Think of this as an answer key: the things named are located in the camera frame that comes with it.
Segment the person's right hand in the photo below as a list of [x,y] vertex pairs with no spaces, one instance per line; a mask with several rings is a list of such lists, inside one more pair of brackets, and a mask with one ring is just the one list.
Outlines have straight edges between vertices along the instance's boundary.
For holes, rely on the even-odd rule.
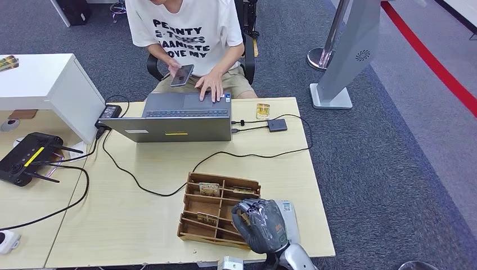
[[168,65],[168,70],[171,77],[174,78],[177,71],[182,67],[182,65],[173,58],[168,59],[166,63]]

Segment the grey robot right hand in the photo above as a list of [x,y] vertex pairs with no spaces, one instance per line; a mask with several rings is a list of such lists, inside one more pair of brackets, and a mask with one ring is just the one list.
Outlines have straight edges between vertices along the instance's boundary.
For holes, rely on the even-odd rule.
[[234,227],[253,252],[275,253],[289,244],[284,218],[274,200],[243,199],[231,214]]

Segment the person's left hand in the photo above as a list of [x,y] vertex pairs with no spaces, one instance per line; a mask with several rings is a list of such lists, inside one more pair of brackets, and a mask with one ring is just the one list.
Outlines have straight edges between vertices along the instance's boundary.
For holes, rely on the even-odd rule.
[[220,70],[213,69],[199,79],[195,88],[200,90],[200,101],[204,100],[206,92],[210,92],[212,102],[220,101],[223,94],[222,75]]

